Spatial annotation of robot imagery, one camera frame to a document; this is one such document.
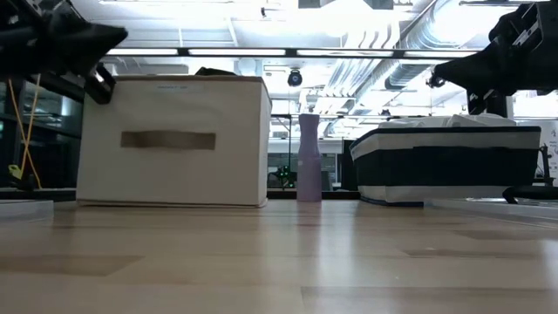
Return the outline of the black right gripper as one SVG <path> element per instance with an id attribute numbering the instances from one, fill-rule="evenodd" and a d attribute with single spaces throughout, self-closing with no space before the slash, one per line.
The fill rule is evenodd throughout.
<path id="1" fill-rule="evenodd" d="M 507 117 L 507 97 L 502 94 L 558 90 L 558 51 L 552 51 L 558 50 L 558 0 L 521 3 L 499 18 L 488 38 L 528 51 L 490 45 L 433 69 L 435 87 L 450 82 L 468 90 L 470 115 Z"/>

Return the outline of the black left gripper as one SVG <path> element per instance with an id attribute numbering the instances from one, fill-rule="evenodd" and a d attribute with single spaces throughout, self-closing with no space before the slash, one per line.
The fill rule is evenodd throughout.
<path id="1" fill-rule="evenodd" d="M 116 79 L 98 62 L 127 36 L 124 27 L 86 22 L 71 0 L 0 0 L 0 78 L 47 72 L 44 89 L 106 105 Z"/>

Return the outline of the white shirt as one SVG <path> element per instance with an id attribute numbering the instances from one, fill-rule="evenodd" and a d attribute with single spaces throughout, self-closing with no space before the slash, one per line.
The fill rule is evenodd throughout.
<path id="1" fill-rule="evenodd" d="M 446 122 L 447 127 L 501 127 L 517 126 L 517 123 L 508 118 L 503 118 L 492 113 L 479 115 L 457 115 L 454 114 Z"/>

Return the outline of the white lace garment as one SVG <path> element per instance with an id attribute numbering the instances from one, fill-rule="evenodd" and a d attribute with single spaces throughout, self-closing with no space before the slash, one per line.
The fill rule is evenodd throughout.
<path id="1" fill-rule="evenodd" d="M 445 127 L 448 116 L 441 117 L 407 117 L 402 119 L 390 119 L 378 125 L 378 129 L 392 128 L 421 128 L 421 127 Z"/>

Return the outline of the black garment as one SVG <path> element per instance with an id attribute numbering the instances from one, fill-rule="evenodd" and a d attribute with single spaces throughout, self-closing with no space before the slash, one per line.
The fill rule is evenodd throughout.
<path id="1" fill-rule="evenodd" d="M 201 67 L 195 76 L 235 76 L 234 72 L 229 72 L 221 69 Z"/>

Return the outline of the beige fabric storage bin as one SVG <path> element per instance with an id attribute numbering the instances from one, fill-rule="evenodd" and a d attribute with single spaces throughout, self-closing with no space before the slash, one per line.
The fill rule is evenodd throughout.
<path id="1" fill-rule="evenodd" d="M 260 207 L 271 109 L 259 77 L 120 77 L 108 104 L 84 103 L 77 200 Z"/>

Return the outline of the white printed sign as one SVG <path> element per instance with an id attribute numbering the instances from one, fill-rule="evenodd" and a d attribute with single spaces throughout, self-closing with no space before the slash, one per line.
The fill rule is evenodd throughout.
<path id="1" fill-rule="evenodd" d="M 546 120 L 541 122 L 541 145 L 546 146 L 548 151 L 548 169 L 551 177 L 555 179 L 554 185 L 558 185 L 558 120 Z"/>

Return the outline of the navy fabric storage bin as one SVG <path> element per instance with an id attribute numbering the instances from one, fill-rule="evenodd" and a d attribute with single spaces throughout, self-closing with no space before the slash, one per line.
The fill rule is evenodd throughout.
<path id="1" fill-rule="evenodd" d="M 540 137 L 537 126 L 379 128 L 350 154 L 362 199 L 413 206 L 532 184 Z"/>

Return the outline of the purple plastic bottle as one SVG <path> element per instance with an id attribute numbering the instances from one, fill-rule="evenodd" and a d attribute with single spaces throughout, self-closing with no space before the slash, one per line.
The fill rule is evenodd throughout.
<path id="1" fill-rule="evenodd" d="M 318 202 L 322 200 L 321 155 L 318 146 L 319 116 L 299 116 L 301 137 L 297 160 L 297 200 Z"/>

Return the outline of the black device with green lights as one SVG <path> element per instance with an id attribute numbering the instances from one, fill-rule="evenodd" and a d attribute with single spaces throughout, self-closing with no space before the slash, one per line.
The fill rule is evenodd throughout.
<path id="1" fill-rule="evenodd" d="M 275 171 L 268 173 L 269 188 L 295 188 L 296 172 L 293 172 L 289 166 L 280 166 Z"/>

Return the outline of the black clamp post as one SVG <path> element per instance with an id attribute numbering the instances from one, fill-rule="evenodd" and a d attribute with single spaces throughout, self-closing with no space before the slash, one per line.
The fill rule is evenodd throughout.
<path id="1" fill-rule="evenodd" d="M 548 146 L 543 144 L 539 148 L 539 153 L 541 155 L 542 167 L 537 167 L 534 183 L 542 183 L 545 187 L 553 187 L 555 178 L 550 174 Z"/>

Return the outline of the black table frame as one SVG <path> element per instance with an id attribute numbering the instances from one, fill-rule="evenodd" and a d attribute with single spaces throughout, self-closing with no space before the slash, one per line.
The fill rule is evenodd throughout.
<path id="1" fill-rule="evenodd" d="M 295 190 L 269 190 L 267 197 L 270 200 L 295 200 Z M 323 200 L 359 200 L 358 191 L 323 191 Z M 75 201 L 76 190 L 74 188 L 39 189 L 34 191 L 23 191 L 15 188 L 0 188 L 0 200 L 50 200 L 54 202 Z"/>

